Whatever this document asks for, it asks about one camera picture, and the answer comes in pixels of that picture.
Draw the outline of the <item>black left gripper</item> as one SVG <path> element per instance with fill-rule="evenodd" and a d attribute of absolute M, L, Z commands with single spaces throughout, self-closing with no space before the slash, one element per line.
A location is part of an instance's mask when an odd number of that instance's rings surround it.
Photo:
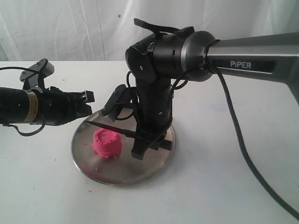
<path fill-rule="evenodd" d="M 92 115 L 85 103 L 95 102 L 92 91 L 63 92 L 57 87 L 37 88 L 37 124 L 61 126 L 79 118 Z"/>

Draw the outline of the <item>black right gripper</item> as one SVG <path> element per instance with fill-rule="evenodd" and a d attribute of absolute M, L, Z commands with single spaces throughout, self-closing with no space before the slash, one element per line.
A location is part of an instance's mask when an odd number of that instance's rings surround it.
<path fill-rule="evenodd" d="M 148 143 L 135 139 L 131 155 L 133 158 L 143 160 L 148 149 L 168 150 L 166 132 L 172 122 L 172 107 L 170 93 L 134 93 L 134 117 L 136 119 L 136 134 L 146 140 L 154 140 Z"/>

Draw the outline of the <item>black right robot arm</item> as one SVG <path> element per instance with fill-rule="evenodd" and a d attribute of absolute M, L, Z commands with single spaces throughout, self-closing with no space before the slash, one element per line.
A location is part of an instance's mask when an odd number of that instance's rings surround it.
<path fill-rule="evenodd" d="M 170 127 L 179 81 L 204 82 L 223 73 L 284 83 L 299 97 L 298 33 L 219 40 L 193 27 L 157 27 L 130 46 L 125 58 L 136 81 L 137 133 L 150 138 L 135 141 L 131 154 L 139 160 Z"/>

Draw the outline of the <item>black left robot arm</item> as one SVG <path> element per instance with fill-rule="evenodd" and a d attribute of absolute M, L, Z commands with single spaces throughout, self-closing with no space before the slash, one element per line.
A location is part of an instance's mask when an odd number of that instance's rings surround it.
<path fill-rule="evenodd" d="M 41 92 L 37 88 L 0 89 L 0 123 L 61 126 L 92 115 L 89 103 L 92 91 L 63 92 L 51 86 Z"/>

